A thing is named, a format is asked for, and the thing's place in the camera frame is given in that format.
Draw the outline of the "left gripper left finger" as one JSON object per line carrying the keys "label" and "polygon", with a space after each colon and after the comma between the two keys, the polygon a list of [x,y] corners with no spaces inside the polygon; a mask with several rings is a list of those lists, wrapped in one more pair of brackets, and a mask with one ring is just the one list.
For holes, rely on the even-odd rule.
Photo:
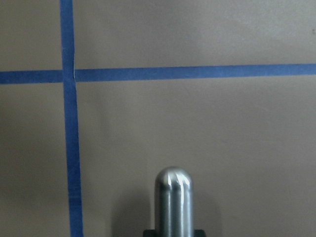
{"label": "left gripper left finger", "polygon": [[143,237],[155,237],[156,232],[155,230],[144,230],[143,231]]}

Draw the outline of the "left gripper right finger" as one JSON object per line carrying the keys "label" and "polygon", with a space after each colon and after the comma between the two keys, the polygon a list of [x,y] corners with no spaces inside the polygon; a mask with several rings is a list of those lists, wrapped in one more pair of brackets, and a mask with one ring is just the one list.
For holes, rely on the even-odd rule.
{"label": "left gripper right finger", "polygon": [[195,229],[194,237],[205,237],[205,231],[201,229]]}

